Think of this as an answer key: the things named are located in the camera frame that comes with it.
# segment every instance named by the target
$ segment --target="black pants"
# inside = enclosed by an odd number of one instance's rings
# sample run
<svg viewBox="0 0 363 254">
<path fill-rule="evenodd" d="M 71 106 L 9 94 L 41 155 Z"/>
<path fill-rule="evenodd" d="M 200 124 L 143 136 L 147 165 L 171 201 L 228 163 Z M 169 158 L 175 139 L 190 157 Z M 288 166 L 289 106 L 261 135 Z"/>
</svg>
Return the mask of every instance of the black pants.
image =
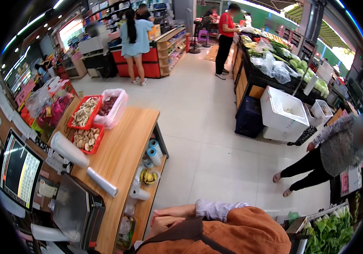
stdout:
<svg viewBox="0 0 363 254">
<path fill-rule="evenodd" d="M 318 185 L 334 178 L 328 174 L 322 166 L 319 147 L 309 152 L 301 160 L 283 170 L 280 176 L 291 177 L 310 170 L 313 171 L 309 173 L 304 179 L 301 179 L 290 186 L 291 191 L 297 191 L 306 187 Z"/>
<path fill-rule="evenodd" d="M 216 74 L 222 74 L 224 64 L 226 62 L 226 59 L 228 58 L 229 50 L 231 49 L 232 40 L 232 37 L 227 37 L 225 35 L 221 35 L 219 37 L 219 48 L 217 58 L 215 58 Z"/>
</svg>

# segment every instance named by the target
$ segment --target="white tile floor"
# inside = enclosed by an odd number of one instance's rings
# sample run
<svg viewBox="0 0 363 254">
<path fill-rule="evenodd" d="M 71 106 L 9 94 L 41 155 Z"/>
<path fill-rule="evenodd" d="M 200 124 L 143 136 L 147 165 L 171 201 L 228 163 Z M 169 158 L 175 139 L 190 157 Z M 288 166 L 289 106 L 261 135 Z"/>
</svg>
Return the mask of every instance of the white tile floor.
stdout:
<svg viewBox="0 0 363 254">
<path fill-rule="evenodd" d="M 232 75 L 217 78 L 215 63 L 204 60 L 206 53 L 187 54 L 171 76 L 149 79 L 144 87 L 121 77 L 102 80 L 87 75 L 73 82 L 84 95 L 123 88 L 128 106 L 160 110 L 158 123 L 170 158 L 153 208 L 191 204 L 198 198 L 248 202 L 271 216 L 289 211 L 308 215 L 328 208 L 329 182 L 283 197 L 283 191 L 307 173 L 279 183 L 272 177 L 304 156 L 307 144 L 287 146 L 235 134 Z"/>
</svg>

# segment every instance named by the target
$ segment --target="denim shorts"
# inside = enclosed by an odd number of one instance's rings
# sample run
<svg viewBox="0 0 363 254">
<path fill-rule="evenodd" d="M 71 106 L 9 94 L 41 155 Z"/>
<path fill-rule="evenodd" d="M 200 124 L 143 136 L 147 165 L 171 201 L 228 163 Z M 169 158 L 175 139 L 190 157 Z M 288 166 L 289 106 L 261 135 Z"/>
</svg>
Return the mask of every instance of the denim shorts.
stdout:
<svg viewBox="0 0 363 254">
<path fill-rule="evenodd" d="M 133 57 L 133 58 L 138 58 L 138 57 L 140 57 L 140 56 L 142 56 L 142 53 L 137 53 L 136 55 L 134 55 L 134 56 L 130 56 L 130 55 L 128 55 L 128 54 L 125 54 L 124 55 L 124 58 L 131 58 L 131 57 Z"/>
</svg>

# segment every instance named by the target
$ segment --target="gray patterned jacket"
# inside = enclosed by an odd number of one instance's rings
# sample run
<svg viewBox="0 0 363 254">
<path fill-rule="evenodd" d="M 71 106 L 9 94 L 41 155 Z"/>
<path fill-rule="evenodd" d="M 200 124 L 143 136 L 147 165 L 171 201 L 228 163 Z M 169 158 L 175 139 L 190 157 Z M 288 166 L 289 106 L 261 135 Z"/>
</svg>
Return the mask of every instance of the gray patterned jacket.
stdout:
<svg viewBox="0 0 363 254">
<path fill-rule="evenodd" d="M 312 141 L 314 145 L 321 144 L 322 165 L 333 177 L 349 166 L 358 166 L 363 159 L 363 153 L 353 145 L 352 125 L 356 118 L 352 113 L 339 118 Z"/>
</svg>

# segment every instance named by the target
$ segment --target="blue plastic crate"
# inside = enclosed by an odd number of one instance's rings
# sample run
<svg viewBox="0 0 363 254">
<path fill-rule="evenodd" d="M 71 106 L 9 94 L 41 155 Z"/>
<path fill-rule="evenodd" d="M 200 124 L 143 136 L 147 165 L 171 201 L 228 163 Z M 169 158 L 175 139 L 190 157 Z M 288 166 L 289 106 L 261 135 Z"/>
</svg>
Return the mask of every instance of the blue plastic crate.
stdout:
<svg viewBox="0 0 363 254">
<path fill-rule="evenodd" d="M 254 139 L 264 127 L 260 100 L 246 96 L 236 117 L 235 133 Z"/>
</svg>

